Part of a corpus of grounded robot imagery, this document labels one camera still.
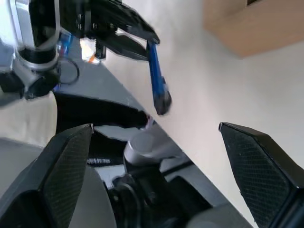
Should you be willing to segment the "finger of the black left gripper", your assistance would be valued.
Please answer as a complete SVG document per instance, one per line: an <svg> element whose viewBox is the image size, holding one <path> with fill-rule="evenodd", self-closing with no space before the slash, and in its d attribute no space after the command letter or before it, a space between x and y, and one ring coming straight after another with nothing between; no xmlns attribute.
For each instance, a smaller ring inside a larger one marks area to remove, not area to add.
<svg viewBox="0 0 304 228"><path fill-rule="evenodd" d="M137 41L126 35L109 33L95 39L95 57L97 59L106 58L106 50L109 49L117 55L133 60L147 60L146 49Z"/></svg>
<svg viewBox="0 0 304 228"><path fill-rule="evenodd" d="M160 39L154 28L133 8L118 0L118 16L121 28L146 41L159 44Z"/></svg>

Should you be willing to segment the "blue utility cutter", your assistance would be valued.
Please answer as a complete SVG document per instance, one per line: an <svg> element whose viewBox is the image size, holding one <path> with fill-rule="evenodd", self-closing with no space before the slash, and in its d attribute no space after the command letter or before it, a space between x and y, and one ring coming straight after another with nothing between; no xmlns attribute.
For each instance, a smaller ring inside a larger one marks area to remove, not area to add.
<svg viewBox="0 0 304 228"><path fill-rule="evenodd" d="M169 112L172 98L165 78L161 73L156 44L148 41L146 50L150 69L153 104L157 115L162 116Z"/></svg>

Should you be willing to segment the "silver and black robot body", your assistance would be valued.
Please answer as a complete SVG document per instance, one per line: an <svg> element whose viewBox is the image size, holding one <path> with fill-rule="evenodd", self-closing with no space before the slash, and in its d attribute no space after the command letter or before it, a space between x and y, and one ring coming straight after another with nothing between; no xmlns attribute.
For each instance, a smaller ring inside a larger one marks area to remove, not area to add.
<svg viewBox="0 0 304 228"><path fill-rule="evenodd" d="M181 176L166 180L161 162L182 150L144 111L56 92L57 133L83 124L137 128L127 141L94 132L85 158L90 167L123 165L106 196L117 228L251 228L230 204L212 206Z"/></svg>

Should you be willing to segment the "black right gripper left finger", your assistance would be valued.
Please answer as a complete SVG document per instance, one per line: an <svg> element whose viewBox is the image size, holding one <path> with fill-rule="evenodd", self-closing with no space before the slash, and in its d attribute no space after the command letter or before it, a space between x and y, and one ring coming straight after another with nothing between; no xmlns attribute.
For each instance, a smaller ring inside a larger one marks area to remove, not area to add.
<svg viewBox="0 0 304 228"><path fill-rule="evenodd" d="M81 192L93 127L55 135L0 198L0 228L68 228Z"/></svg>

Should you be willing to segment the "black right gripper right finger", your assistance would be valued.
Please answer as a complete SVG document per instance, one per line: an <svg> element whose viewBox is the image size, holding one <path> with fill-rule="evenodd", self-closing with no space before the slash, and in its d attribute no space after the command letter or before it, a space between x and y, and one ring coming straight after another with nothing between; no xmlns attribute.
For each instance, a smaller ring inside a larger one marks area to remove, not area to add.
<svg viewBox="0 0 304 228"><path fill-rule="evenodd" d="M304 228L304 169L266 133L221 122L230 166L259 228Z"/></svg>

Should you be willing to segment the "white and orange blurred object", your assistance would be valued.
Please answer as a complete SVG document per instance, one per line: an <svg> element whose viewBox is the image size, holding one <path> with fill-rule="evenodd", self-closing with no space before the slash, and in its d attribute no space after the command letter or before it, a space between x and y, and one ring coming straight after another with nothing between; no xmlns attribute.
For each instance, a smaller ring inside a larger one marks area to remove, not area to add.
<svg viewBox="0 0 304 228"><path fill-rule="evenodd" d="M95 44L95 39L80 39L81 57L87 63L99 65L101 60L95 56Z"/></svg>

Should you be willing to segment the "blue blurred object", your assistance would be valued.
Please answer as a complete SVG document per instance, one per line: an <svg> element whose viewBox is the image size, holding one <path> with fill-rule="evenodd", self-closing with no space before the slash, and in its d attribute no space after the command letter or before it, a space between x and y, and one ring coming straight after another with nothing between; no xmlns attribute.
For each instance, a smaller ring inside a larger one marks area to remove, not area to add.
<svg viewBox="0 0 304 228"><path fill-rule="evenodd" d="M69 47L73 41L73 36L70 33L60 32L57 43L57 50L60 56L66 57L69 53Z"/></svg>

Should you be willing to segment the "brown cardboard box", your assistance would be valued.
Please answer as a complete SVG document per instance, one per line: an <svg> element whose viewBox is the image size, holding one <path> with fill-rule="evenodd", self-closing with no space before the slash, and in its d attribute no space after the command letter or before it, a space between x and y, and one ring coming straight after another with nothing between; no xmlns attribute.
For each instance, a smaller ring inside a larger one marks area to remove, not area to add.
<svg viewBox="0 0 304 228"><path fill-rule="evenodd" d="M204 28L240 57L304 40L304 0L204 0Z"/></svg>

